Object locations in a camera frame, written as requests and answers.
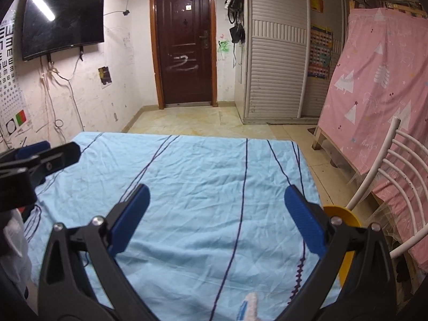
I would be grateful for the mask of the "left gloved hand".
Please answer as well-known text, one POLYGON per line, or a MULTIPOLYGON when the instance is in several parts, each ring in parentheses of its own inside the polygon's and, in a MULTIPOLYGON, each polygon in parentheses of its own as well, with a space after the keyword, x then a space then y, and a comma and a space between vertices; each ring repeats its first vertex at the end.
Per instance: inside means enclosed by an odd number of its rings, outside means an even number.
POLYGON ((1 267, 14 287, 25 296, 31 262, 24 223, 17 209, 1 213, 1 267))

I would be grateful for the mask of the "right gloved hand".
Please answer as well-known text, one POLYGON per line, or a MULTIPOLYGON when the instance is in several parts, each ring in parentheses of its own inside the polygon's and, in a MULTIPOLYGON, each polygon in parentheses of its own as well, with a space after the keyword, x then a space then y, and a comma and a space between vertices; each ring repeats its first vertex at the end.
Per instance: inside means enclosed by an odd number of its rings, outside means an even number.
POLYGON ((258 317, 258 296, 255 292, 248 293, 244 298, 236 321, 261 321, 258 317))

